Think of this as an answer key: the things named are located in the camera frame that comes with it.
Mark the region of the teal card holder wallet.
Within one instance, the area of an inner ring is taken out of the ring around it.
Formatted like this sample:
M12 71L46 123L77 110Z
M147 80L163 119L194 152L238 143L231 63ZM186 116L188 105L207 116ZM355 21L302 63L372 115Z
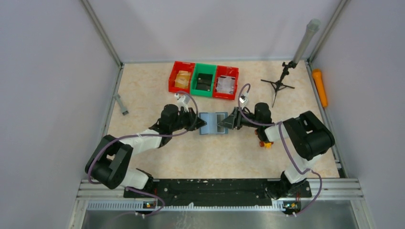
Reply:
M228 128L218 124L228 116L227 112L201 112L199 118L206 122L206 125L199 128L200 135L225 135L228 134Z

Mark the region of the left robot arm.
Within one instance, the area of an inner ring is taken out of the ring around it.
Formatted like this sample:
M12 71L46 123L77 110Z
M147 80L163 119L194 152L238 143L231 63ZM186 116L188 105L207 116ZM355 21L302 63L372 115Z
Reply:
M192 108L168 104L156 123L147 130L122 137L102 137L85 166L87 179L92 184L103 184L109 189L133 187L141 197L148 197L153 192L152 176L140 169L129 169L132 157L161 148L173 137L206 124Z

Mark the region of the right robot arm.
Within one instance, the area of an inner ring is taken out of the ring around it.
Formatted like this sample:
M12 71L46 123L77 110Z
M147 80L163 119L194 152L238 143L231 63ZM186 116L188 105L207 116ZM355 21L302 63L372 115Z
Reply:
M335 144L331 131L313 112L307 111L276 124L267 103L257 103L254 112L235 107L218 126L237 130L252 127L259 145L264 148L270 148L276 141L282 142L291 165L281 173L279 181L270 185L267 193L271 198L294 196L316 161Z

